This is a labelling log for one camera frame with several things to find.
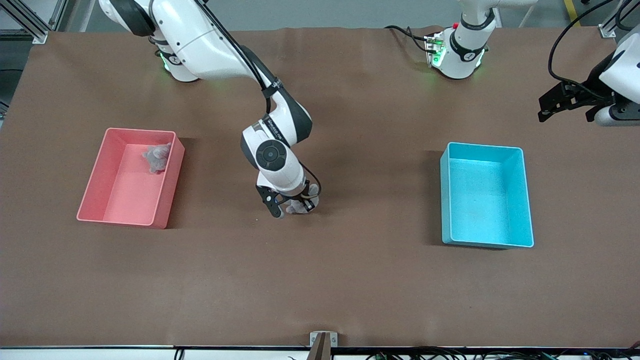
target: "gray plush toy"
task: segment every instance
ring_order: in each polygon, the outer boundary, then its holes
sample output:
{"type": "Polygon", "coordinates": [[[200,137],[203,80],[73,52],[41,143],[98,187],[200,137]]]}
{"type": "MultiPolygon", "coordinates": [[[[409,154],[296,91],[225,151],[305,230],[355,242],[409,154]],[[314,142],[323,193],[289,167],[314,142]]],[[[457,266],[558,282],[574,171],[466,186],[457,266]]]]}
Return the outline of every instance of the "gray plush toy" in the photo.
{"type": "Polygon", "coordinates": [[[158,174],[166,169],[166,161],[169,158],[169,151],[171,151],[171,143],[166,145],[150,146],[147,148],[147,152],[142,153],[142,157],[149,162],[149,172],[152,174],[158,174]]]}

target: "gray floor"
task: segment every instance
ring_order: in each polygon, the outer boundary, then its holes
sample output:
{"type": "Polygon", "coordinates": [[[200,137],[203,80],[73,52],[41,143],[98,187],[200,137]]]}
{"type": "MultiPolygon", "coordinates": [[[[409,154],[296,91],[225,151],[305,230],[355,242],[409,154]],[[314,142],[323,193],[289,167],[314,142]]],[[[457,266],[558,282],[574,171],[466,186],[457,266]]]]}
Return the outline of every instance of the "gray floor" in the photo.
{"type": "MultiPolygon", "coordinates": [[[[574,4],[578,13],[591,6],[579,0],[574,4]]],[[[421,28],[433,24],[450,26],[460,19],[460,7],[454,0],[211,0],[209,7],[229,30],[382,28],[391,24],[421,28]],[[267,19],[265,13],[280,15],[267,19]]],[[[597,25],[613,7],[610,4],[587,16],[582,25],[597,25]]],[[[502,25],[517,27],[526,12],[525,8],[502,9],[502,25]]],[[[560,28],[569,21],[563,0],[539,0],[526,26],[560,28]]],[[[626,22],[640,22],[640,11],[626,22]]],[[[67,31],[125,31],[102,13],[96,0],[74,0],[66,23],[67,31]]],[[[0,69],[23,69],[30,48],[29,41],[0,40],[0,69]]],[[[0,72],[0,101],[11,101],[19,78],[19,72],[0,72]]]]}

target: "red plastic container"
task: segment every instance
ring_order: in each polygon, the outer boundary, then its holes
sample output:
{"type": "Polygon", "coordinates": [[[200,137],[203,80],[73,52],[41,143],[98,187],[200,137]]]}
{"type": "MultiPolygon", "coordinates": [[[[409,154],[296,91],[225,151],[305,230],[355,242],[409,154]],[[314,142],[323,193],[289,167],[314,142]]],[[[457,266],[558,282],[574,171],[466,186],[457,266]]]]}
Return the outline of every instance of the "red plastic container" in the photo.
{"type": "Polygon", "coordinates": [[[109,128],[76,218],[109,225],[164,229],[178,182],[184,146],[173,131],[109,128]],[[149,145],[172,143],[166,170],[149,172],[149,145]]]}

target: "brown tabletop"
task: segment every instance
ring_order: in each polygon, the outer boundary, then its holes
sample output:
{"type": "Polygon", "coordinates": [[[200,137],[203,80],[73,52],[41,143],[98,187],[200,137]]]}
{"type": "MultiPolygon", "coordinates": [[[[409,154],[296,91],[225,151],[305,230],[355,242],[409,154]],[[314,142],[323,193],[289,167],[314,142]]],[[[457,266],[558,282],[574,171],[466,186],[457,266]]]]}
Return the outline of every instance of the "brown tabletop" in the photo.
{"type": "MultiPolygon", "coordinates": [[[[238,33],[314,119],[294,151],[324,192],[284,220],[239,148],[264,112],[256,83],[179,83],[144,38],[52,33],[0,131],[0,344],[296,345],[328,329],[341,345],[630,345],[640,128],[583,110],[538,122],[558,33],[498,29],[462,81],[389,30],[238,33]],[[169,229],[75,219],[108,127],[180,136],[169,229]],[[442,244],[451,141],[524,150],[532,249],[442,244]]],[[[613,48],[573,29],[556,70],[582,80],[613,48]]]]}

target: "blue bin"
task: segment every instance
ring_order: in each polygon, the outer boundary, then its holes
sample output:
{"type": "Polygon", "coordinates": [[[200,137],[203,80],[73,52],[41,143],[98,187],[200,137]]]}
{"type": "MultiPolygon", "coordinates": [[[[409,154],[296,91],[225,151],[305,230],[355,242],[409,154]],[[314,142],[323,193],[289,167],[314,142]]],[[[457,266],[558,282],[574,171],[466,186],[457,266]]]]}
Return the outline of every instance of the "blue bin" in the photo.
{"type": "Polygon", "coordinates": [[[444,243],[533,246],[521,148],[449,143],[440,159],[440,179],[444,243]]]}

